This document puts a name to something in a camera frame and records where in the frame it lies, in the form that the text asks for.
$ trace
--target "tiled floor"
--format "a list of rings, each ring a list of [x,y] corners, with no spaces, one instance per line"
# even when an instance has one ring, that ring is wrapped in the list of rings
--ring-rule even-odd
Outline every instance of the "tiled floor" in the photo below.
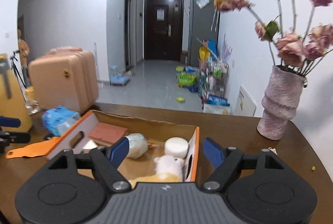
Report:
[[[96,102],[202,112],[198,94],[177,86],[177,65],[166,61],[142,62],[133,69],[136,75],[126,86],[100,88]],[[178,103],[177,97],[185,98],[185,103]]]

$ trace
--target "green leaf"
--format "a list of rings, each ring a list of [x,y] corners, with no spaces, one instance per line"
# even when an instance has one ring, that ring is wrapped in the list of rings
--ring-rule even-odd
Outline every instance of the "green leaf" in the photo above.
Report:
[[[271,41],[273,40],[273,37],[274,35],[277,33],[277,32],[280,32],[280,29],[279,29],[279,26],[277,24],[277,22],[275,21],[271,21],[270,23],[267,24],[266,26],[266,34],[265,34],[265,39],[268,40],[268,41]]]

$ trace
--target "metal screw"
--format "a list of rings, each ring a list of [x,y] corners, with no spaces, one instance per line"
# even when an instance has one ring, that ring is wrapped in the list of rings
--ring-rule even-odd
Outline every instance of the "metal screw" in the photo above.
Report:
[[[129,183],[128,182],[125,182],[125,181],[118,181],[118,182],[115,182],[113,183],[112,187],[116,190],[127,190],[129,188]]]
[[[216,190],[220,187],[220,184],[215,181],[209,181],[204,183],[204,188],[207,190]]]

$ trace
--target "yellow plush toy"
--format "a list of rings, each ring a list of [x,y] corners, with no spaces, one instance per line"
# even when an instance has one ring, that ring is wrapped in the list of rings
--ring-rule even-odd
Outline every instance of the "yellow plush toy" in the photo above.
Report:
[[[172,155],[164,155],[154,159],[156,165],[156,174],[152,176],[138,177],[129,180],[132,188],[135,188],[137,182],[147,183],[179,183],[183,181],[184,159],[175,158]]]

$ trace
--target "wooden table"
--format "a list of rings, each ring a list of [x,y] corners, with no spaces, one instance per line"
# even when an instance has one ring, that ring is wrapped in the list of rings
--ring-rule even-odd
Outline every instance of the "wooden table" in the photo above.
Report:
[[[276,148],[278,155],[309,182],[317,192],[319,203],[310,223],[333,223],[333,182],[312,147],[291,122],[287,124],[286,134],[280,141],[271,141],[257,132],[256,127],[259,118],[112,104],[98,104],[93,108],[118,115],[199,126],[200,145],[206,137],[211,137],[224,147],[234,146],[245,153],[258,153],[261,149],[268,147]],[[40,117],[41,113],[33,116],[34,127],[31,130],[31,143],[42,141],[48,133],[44,129]],[[11,145],[6,151],[22,146],[24,144]],[[0,209],[11,224],[21,223],[14,206],[16,191],[45,163],[46,159],[44,157],[6,159],[4,155],[0,156]],[[316,167],[315,171],[311,170],[312,166]],[[212,171],[212,166],[200,150],[198,183],[202,183]]]

